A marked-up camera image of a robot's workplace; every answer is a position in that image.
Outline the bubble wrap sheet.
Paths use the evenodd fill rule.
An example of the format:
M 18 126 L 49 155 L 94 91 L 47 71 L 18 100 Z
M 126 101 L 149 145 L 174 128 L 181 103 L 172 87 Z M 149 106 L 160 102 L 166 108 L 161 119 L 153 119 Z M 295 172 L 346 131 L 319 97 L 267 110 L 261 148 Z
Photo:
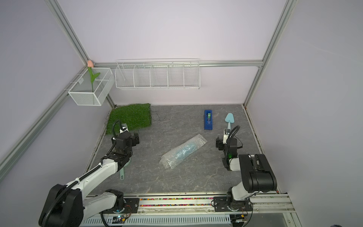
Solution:
M 185 143 L 171 149 L 165 153 L 160 160 L 160 163 L 165 169 L 174 169 L 181 162 L 183 162 L 189 155 L 200 149 L 207 143 L 207 140 L 198 134 L 193 138 L 189 139 Z

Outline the blue glass bottle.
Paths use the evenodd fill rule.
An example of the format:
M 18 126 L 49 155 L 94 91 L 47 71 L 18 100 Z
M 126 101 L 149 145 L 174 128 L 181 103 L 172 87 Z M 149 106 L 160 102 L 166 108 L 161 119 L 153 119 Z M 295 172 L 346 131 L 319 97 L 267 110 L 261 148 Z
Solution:
M 186 157 L 188 157 L 190 154 L 198 149 L 199 147 L 196 144 L 192 143 L 178 146 L 174 150 L 173 158 L 175 160 L 184 160 Z

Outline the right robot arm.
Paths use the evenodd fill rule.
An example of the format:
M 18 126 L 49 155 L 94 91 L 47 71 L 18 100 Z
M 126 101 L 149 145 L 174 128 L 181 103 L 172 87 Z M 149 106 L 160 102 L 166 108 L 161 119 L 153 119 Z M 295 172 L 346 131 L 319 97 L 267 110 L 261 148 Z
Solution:
M 216 147 L 223 151 L 222 163 L 228 171 L 240 172 L 241 182 L 231 187 L 226 196 L 214 197 L 211 206 L 216 212 L 252 212 L 251 197 L 277 190 L 277 180 L 263 154 L 238 154 L 243 145 L 236 137 L 240 126 L 224 130 L 223 138 L 216 139 Z

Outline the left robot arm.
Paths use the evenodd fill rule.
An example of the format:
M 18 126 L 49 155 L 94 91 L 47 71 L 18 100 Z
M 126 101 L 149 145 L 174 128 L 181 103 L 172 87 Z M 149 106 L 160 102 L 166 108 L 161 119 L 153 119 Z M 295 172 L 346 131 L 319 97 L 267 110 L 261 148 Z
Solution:
M 112 128 L 112 146 L 100 162 L 84 175 L 67 184 L 53 186 L 47 195 L 38 221 L 41 227 L 78 227 L 89 217 L 104 211 L 122 213 L 132 209 L 124 199 L 124 193 L 108 189 L 101 195 L 88 195 L 104 180 L 121 171 L 133 155 L 132 148 L 139 144 L 137 133 L 129 132 L 120 120 L 119 133 Z

